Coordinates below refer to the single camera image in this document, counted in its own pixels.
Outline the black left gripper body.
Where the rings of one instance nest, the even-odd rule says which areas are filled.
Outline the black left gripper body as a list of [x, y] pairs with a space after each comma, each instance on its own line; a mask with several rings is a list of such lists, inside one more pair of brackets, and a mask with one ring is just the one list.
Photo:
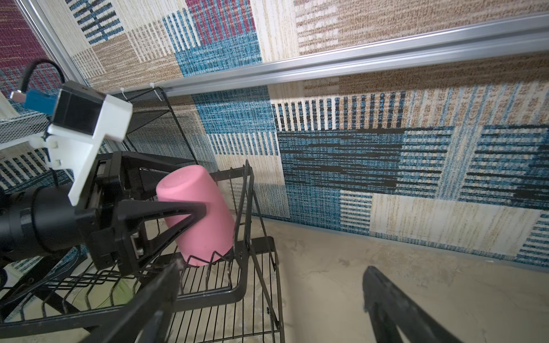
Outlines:
[[[118, 204], [124, 200], [153, 202], [156, 194], [155, 188], [130, 186], [124, 175], [122, 153], [100, 154], [94, 160], [75, 208], [77, 228], [99, 270], [118, 267], [113, 224]], [[121, 274], [134, 274], [143, 268], [118, 267]]]

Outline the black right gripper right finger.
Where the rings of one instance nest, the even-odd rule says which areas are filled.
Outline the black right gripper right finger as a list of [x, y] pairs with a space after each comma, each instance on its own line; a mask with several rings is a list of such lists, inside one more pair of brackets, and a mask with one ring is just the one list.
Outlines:
[[459, 342], [377, 267], [363, 274], [364, 309], [377, 342]]

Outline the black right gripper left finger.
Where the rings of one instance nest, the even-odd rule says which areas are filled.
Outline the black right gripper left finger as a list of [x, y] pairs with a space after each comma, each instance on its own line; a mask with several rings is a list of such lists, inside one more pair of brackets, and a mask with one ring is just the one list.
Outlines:
[[116, 320], [94, 331], [84, 342], [165, 342], [180, 288], [184, 262], [174, 260], [124, 306]]

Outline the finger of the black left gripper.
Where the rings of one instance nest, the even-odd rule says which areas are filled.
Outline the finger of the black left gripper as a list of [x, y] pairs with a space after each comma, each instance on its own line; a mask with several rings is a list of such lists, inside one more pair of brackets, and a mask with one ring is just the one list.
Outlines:
[[[118, 267], [146, 267], [206, 214], [206, 204], [200, 202], [120, 202], [113, 220]], [[166, 230], [149, 238], [146, 224], [159, 220], [174, 220], [175, 223], [168, 224]]]
[[194, 159], [168, 157], [157, 154], [141, 154], [134, 151], [122, 153], [124, 175], [133, 189], [155, 188], [165, 174], [181, 167], [196, 165]]

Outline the pink plastic cup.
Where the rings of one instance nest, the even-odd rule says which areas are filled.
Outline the pink plastic cup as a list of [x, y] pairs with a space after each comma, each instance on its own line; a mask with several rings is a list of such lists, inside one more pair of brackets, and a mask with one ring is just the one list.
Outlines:
[[202, 267], [215, 263], [233, 247], [235, 221], [219, 187], [200, 165], [179, 168], [165, 176], [156, 186], [157, 200], [174, 202], [182, 207], [202, 204], [196, 214], [166, 217], [169, 228], [180, 222], [188, 224], [175, 240], [186, 264]]

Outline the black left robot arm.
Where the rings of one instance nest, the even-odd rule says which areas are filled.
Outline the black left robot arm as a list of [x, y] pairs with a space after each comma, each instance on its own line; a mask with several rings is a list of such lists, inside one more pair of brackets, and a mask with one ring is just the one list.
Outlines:
[[72, 205], [70, 187], [1, 195], [1, 265], [85, 244], [98, 270], [144, 269], [207, 214], [200, 202], [154, 200], [155, 187], [183, 159], [117, 151], [93, 160]]

